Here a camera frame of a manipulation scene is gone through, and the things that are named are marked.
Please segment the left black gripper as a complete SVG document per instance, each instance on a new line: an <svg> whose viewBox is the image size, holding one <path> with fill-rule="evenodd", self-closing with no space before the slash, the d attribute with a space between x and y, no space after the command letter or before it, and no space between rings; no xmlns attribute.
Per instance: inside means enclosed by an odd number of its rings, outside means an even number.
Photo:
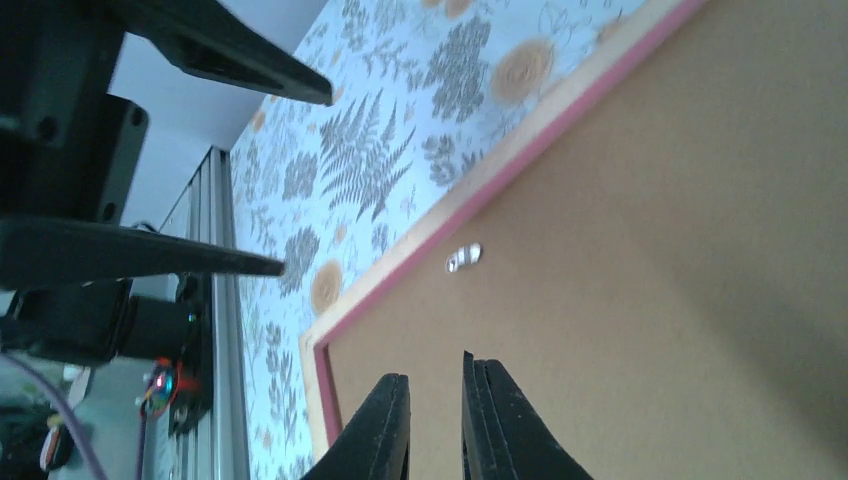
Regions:
<svg viewBox="0 0 848 480"><path fill-rule="evenodd" d="M184 73L330 106L330 81L218 1L4 1L1 212L119 224L148 114L109 94L125 31ZM281 260L139 229L1 219L1 288L169 273L279 277Z"/></svg>

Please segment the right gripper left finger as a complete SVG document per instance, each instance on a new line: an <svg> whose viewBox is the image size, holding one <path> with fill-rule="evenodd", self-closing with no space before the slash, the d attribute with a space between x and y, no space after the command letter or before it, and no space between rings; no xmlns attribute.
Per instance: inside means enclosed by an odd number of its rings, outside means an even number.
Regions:
<svg viewBox="0 0 848 480"><path fill-rule="evenodd" d="M383 375L303 480L406 480L410 451L406 375Z"/></svg>

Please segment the pink photo frame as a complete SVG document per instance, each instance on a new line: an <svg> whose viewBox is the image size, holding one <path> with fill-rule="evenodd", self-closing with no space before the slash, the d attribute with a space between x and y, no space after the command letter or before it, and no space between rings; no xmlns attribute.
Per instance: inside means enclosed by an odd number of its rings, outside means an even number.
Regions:
<svg viewBox="0 0 848 480"><path fill-rule="evenodd" d="M326 354L332 338L508 186L704 3L704 0L644 2L572 74L552 87L539 106L300 336L302 377L315 460L326 454L342 430Z"/></svg>

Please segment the brown cardboard backing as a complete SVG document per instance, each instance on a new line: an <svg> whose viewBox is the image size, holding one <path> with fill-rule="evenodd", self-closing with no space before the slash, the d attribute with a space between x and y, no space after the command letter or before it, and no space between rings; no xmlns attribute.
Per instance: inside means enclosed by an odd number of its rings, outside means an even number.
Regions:
<svg viewBox="0 0 848 480"><path fill-rule="evenodd" d="M466 351L595 478L845 478L846 3L708 2L330 341L340 420L405 374L460 478Z"/></svg>

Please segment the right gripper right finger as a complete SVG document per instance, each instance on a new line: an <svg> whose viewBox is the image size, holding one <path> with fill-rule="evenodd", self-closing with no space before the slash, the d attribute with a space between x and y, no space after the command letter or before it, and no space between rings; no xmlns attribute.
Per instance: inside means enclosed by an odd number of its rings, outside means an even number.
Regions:
<svg viewBox="0 0 848 480"><path fill-rule="evenodd" d="M496 359L463 354L461 425L465 479L592 479Z"/></svg>

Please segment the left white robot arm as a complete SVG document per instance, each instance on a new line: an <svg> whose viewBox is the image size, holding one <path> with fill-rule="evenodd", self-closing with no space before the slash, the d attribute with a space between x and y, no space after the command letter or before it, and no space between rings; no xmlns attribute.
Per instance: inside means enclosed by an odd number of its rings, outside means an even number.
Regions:
<svg viewBox="0 0 848 480"><path fill-rule="evenodd" d="M328 105L331 83L217 1L5 1L1 5L1 345L99 366L175 358L202 311L134 297L136 277L279 277L268 257L124 227L149 124L109 85L124 37L186 74Z"/></svg>

